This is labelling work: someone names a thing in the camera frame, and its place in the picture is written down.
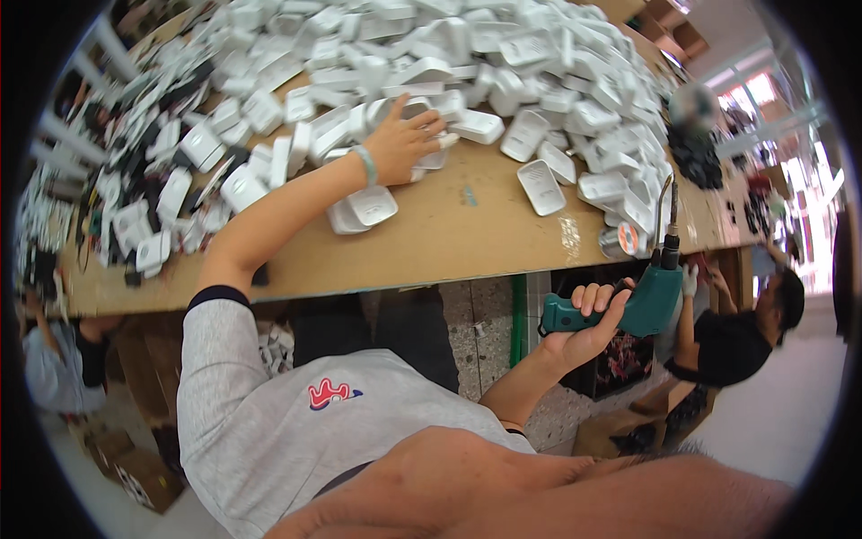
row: hand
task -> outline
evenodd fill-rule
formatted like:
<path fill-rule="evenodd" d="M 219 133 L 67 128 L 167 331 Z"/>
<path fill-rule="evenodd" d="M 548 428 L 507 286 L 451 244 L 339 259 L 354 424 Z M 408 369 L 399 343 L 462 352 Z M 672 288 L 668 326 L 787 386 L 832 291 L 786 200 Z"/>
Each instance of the hand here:
<path fill-rule="evenodd" d="M 634 288 L 634 281 L 626 279 L 626 283 Z M 616 325 L 620 323 L 626 311 L 626 302 L 632 291 L 624 290 L 611 298 L 614 293 L 612 285 L 599 286 L 593 283 L 589 286 L 579 286 L 572 293 L 572 306 L 580 309 L 581 314 L 588 317 L 595 312 L 605 312 L 602 320 L 592 328 L 576 333 L 560 331 L 545 337 L 540 348 L 552 360 L 563 361 L 566 371 L 582 366 L 587 361 L 599 355 L 610 340 L 616 335 Z"/>
<path fill-rule="evenodd" d="M 409 183 L 410 168 L 420 158 L 440 151 L 441 141 L 432 137 L 446 127 L 446 122 L 440 119 L 436 110 L 427 110 L 409 120 L 402 120 L 401 112 L 408 98 L 409 94 L 400 96 L 392 104 L 386 119 L 362 143 L 377 167 L 379 185 Z"/>
<path fill-rule="evenodd" d="M 718 269 L 718 266 L 709 267 L 707 282 L 714 286 L 716 290 L 730 293 L 728 282 L 724 280 L 724 275 L 721 274 L 721 270 Z"/>
<path fill-rule="evenodd" d="M 683 296 L 693 298 L 697 294 L 697 274 L 700 268 L 683 264 Z"/>

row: dark hair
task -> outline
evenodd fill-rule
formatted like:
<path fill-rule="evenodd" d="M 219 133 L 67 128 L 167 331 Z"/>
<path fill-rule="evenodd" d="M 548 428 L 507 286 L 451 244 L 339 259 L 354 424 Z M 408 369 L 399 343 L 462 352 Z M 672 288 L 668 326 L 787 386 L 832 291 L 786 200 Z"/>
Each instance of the dark hair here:
<path fill-rule="evenodd" d="M 789 268 L 784 268 L 779 275 L 781 282 L 775 292 L 775 303 L 781 310 L 781 330 L 784 333 L 798 326 L 802 320 L 805 310 L 805 285 Z"/>

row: gray sweatshirt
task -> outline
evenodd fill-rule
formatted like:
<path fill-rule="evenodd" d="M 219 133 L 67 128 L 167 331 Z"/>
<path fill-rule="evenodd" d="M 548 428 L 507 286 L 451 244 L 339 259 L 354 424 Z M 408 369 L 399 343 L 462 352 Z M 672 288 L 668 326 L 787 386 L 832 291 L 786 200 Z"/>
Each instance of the gray sweatshirt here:
<path fill-rule="evenodd" d="M 489 409 L 425 379 L 390 350 L 322 357 L 270 379 L 245 305 L 210 299 L 183 325 L 180 462 L 203 506 L 234 537 L 262 537 L 330 480 L 428 426 L 534 452 Z"/>

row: navy cuff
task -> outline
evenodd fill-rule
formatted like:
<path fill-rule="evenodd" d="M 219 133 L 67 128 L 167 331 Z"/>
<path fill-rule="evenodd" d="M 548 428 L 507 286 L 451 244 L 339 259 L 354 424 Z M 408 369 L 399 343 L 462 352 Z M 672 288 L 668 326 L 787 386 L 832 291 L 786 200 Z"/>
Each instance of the navy cuff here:
<path fill-rule="evenodd" d="M 189 308 L 186 310 L 192 310 L 199 304 L 202 304 L 205 301 L 210 301 L 210 299 L 229 299 L 231 301 L 235 301 L 238 304 L 243 304 L 249 309 L 252 308 L 252 305 L 248 302 L 248 298 L 246 298 L 246 295 L 233 288 L 233 286 L 212 285 L 207 286 L 206 288 L 195 294 L 195 297 L 192 298 L 189 302 Z"/>

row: bracelet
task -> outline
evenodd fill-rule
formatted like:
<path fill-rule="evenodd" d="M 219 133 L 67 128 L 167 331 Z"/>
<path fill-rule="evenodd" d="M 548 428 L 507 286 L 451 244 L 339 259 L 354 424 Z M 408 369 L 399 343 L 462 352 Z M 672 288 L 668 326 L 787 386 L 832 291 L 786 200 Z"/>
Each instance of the bracelet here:
<path fill-rule="evenodd" d="M 368 153 L 368 150 L 362 146 L 361 144 L 357 144 L 354 147 L 351 147 L 350 150 L 352 152 L 356 152 L 360 159 L 362 159 L 362 164 L 365 165 L 365 176 L 367 177 L 368 186 L 377 184 L 377 167 L 374 166 L 374 160 L 372 159 L 372 155 Z"/>

